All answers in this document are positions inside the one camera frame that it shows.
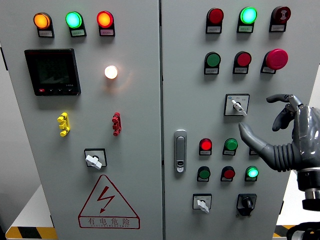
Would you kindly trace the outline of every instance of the yellow black hazard stripe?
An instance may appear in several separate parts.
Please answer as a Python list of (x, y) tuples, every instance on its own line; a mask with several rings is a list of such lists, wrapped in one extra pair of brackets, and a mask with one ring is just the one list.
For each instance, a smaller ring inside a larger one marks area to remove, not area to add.
[(12, 226), (5, 234), (6, 239), (58, 239), (54, 227)]
[(295, 225), (277, 225), (277, 226), (275, 226), (273, 237), (274, 238), (286, 237), (288, 230), (294, 226)]

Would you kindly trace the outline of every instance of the lightning bolt symbol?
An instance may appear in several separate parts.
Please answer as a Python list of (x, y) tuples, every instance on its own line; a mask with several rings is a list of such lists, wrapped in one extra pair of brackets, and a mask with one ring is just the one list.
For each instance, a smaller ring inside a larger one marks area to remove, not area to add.
[(105, 188), (103, 189), (102, 193), (100, 194), (99, 198), (97, 201), (102, 201), (102, 200), (106, 200), (109, 199), (109, 201), (106, 203), (106, 205), (104, 206), (104, 208), (101, 208), (100, 210), (100, 214), (103, 213), (106, 209), (106, 207), (108, 206), (108, 204), (111, 202), (112, 199), (114, 199), (115, 195), (113, 196), (108, 196), (108, 197), (103, 197), (103, 195), (108, 191), (109, 187), (105, 186)]

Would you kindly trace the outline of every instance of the glowing white light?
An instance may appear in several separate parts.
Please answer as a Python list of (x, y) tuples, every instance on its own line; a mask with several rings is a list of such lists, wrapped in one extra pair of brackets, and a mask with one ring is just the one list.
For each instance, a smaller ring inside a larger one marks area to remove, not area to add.
[(104, 74), (108, 79), (115, 79), (118, 75), (118, 69), (115, 66), (107, 66), (104, 70)]

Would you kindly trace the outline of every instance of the green indicator light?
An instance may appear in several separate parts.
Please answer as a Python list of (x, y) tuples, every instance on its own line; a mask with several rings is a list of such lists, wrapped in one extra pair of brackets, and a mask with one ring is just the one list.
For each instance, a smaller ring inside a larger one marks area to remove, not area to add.
[(225, 141), (224, 146), (226, 147), (226, 149), (233, 151), (237, 149), (238, 142), (234, 138), (230, 138), (227, 141)]
[(258, 176), (259, 171), (258, 168), (255, 166), (250, 166), (246, 169), (246, 174), (250, 177), (250, 178), (255, 178), (256, 176)]
[(215, 67), (220, 63), (220, 57), (218, 54), (211, 54), (208, 56), (208, 58), (206, 59), (206, 63), (210, 66), (210, 67)]
[(82, 17), (79, 13), (72, 11), (65, 16), (66, 24), (72, 29), (76, 29), (82, 24)]
[(254, 7), (246, 7), (241, 11), (240, 19), (244, 24), (253, 24), (257, 19), (257, 10)]
[(199, 176), (202, 179), (207, 179), (208, 177), (210, 177), (210, 172), (207, 170), (203, 170), (199, 173)]

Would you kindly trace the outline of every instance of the yellow terminal connector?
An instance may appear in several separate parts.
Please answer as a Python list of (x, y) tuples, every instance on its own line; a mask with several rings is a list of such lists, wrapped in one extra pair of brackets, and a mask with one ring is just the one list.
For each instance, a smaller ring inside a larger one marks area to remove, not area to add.
[(59, 124), (59, 129), (62, 131), (60, 132), (61, 137), (65, 137), (70, 132), (70, 123), (68, 118), (68, 113), (63, 112), (58, 118), (57, 122)]

